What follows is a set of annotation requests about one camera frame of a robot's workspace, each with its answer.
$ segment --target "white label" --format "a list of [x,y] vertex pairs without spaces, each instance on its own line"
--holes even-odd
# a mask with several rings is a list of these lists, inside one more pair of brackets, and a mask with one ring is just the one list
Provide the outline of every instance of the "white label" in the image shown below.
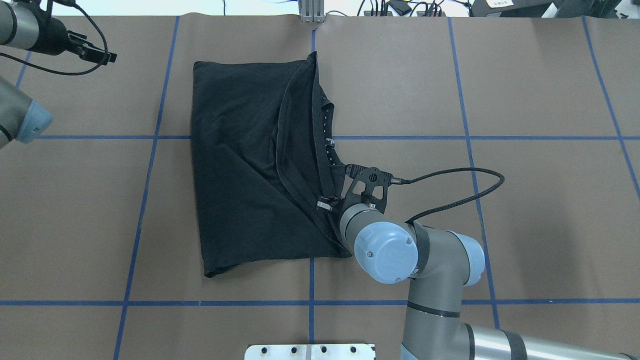
[[490,8],[503,8],[505,6],[512,6],[512,0],[486,0]]

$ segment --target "cable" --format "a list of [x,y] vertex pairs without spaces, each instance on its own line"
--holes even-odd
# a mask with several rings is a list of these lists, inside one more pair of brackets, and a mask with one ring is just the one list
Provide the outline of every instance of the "cable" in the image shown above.
[[466,172],[466,171],[477,171],[477,172],[484,172],[485,174],[491,174],[493,176],[496,176],[499,178],[498,182],[493,184],[490,188],[486,189],[483,192],[479,192],[473,196],[464,198],[462,200],[458,200],[456,202],[452,202],[450,204],[447,205],[443,205],[443,206],[439,206],[437,208],[433,208],[433,209],[429,209],[426,211],[423,211],[422,213],[416,214],[414,216],[412,216],[409,220],[405,221],[407,224],[411,224],[414,221],[418,220],[421,217],[424,217],[426,215],[429,214],[433,214],[433,213],[437,213],[439,211],[443,211],[443,210],[448,210],[451,208],[455,208],[456,206],[460,206],[462,204],[466,204],[468,202],[471,202],[473,200],[477,200],[480,199],[481,197],[493,192],[495,189],[499,188],[500,185],[502,185],[504,183],[504,176],[502,174],[500,174],[499,172],[493,171],[493,170],[488,170],[485,168],[477,168],[477,167],[464,167],[464,168],[452,168],[449,170],[441,170],[441,171],[436,171],[436,172],[432,172],[431,174],[427,174],[427,175],[423,175],[420,177],[416,177],[415,179],[411,179],[411,180],[405,180],[405,179],[396,179],[396,181],[399,181],[400,185],[404,185],[404,184],[413,184],[413,183],[417,183],[418,181],[421,180],[425,180],[429,177],[433,177],[433,176],[437,176],[437,175],[442,175],[442,174],[450,174],[452,172]]
[[107,48],[107,39],[104,38],[104,34],[102,33],[102,31],[100,30],[98,25],[89,16],[89,14],[86,13],[86,11],[84,11],[78,4],[74,4],[72,7],[77,9],[77,10],[79,10],[84,15],[84,17],[86,17],[87,20],[89,20],[91,25],[93,25],[95,30],[100,35],[100,38],[102,39],[102,44],[104,45],[104,55],[102,56],[102,60],[98,64],[96,64],[96,66],[90,68],[89,70],[81,71],[81,72],[64,72],[64,71],[51,70],[51,69],[47,69],[45,67],[34,65],[34,64],[30,63],[30,62],[27,62],[27,61],[24,61],[22,59],[16,58],[16,57],[11,56],[9,54],[0,53],[0,56],[5,57],[5,58],[9,58],[11,60],[15,60],[15,61],[17,61],[19,63],[23,63],[23,64],[27,65],[28,67],[33,67],[34,69],[50,72],[51,74],[56,74],[56,75],[67,75],[67,76],[85,75],[85,74],[89,74],[90,72],[95,71],[95,69],[103,66],[107,62],[107,58],[109,56],[109,49]]
[[425,1],[421,1],[418,3],[418,5],[414,6],[413,9],[411,9],[411,12],[409,13],[409,17],[413,16],[413,12],[415,11],[415,9],[418,8],[418,6],[420,6],[420,4],[424,4],[424,13],[426,14],[427,11],[429,10],[429,4],[427,4],[427,2]]
[[362,0],[362,2],[360,3],[360,7],[358,8],[358,13],[356,14],[356,16],[360,16],[360,10],[362,10],[362,7],[364,6],[364,2],[366,0]]
[[345,14],[345,13],[343,13],[343,12],[339,12],[338,10],[331,10],[330,12],[327,12],[326,14],[327,14],[327,15],[329,15],[330,13],[339,13],[339,14],[341,14],[342,16],[349,17],[349,15],[347,15],[347,14]]

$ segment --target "metal bracket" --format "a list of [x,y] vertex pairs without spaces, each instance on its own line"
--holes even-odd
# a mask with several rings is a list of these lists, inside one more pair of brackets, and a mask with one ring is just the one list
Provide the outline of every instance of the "metal bracket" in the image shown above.
[[298,0],[302,22],[324,22],[324,0]]
[[[345,210],[355,204],[366,204],[371,208],[377,209],[379,212],[384,213],[387,207],[387,188],[392,184],[394,176],[391,173],[381,171],[377,167],[364,167],[361,165],[349,164],[344,168],[344,173],[353,179],[347,194],[340,200],[338,205],[340,209],[340,215]],[[360,193],[355,193],[355,188],[358,182],[365,185],[365,190]],[[382,198],[377,198],[373,195],[376,187],[382,187]]]
[[375,360],[371,344],[252,345],[244,360]]

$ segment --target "black box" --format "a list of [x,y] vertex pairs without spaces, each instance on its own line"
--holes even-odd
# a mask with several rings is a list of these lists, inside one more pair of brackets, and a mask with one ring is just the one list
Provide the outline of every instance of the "black box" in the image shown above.
[[552,0],[511,0],[513,5],[492,8],[487,1],[476,0],[471,5],[470,16],[473,17],[541,17],[549,8]]

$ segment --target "metal plate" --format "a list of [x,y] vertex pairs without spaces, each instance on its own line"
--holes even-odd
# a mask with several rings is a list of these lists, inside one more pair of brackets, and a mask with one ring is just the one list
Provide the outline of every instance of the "metal plate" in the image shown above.
[[244,360],[375,360],[371,344],[252,345]]

